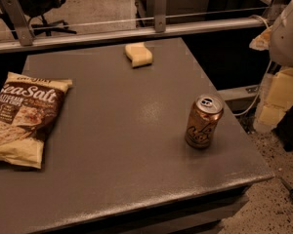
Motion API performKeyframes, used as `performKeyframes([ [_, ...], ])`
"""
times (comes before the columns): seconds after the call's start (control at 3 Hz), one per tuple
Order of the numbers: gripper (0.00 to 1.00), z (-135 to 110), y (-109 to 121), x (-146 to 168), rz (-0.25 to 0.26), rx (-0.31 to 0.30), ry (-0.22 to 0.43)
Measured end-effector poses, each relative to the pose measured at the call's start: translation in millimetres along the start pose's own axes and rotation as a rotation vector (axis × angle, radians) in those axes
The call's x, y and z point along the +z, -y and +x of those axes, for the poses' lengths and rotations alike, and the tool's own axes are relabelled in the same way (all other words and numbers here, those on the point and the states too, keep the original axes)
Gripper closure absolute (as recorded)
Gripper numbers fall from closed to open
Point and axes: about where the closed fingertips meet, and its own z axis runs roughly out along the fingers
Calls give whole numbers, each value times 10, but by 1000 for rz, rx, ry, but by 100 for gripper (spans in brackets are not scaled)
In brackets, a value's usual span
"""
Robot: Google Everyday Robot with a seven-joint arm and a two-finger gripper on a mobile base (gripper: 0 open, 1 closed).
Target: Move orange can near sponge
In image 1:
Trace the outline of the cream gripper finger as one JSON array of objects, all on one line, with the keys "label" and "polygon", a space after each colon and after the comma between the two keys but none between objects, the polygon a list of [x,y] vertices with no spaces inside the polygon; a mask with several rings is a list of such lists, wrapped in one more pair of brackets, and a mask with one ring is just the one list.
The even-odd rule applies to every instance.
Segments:
[{"label": "cream gripper finger", "polygon": [[293,67],[282,67],[267,75],[255,113],[254,129],[266,133],[274,129],[293,106]]},{"label": "cream gripper finger", "polygon": [[249,47],[257,51],[265,51],[270,47],[272,29],[266,28],[261,34],[255,37],[249,44]]}]

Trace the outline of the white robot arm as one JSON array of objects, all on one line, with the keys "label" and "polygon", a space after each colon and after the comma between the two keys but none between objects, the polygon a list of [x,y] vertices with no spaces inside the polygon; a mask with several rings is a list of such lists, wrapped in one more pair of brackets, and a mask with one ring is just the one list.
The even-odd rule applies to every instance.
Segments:
[{"label": "white robot arm", "polygon": [[274,129],[293,106],[293,0],[249,47],[268,50],[270,64],[275,62],[281,66],[274,75],[266,72],[259,87],[260,102],[253,126],[257,132],[266,133]]}]

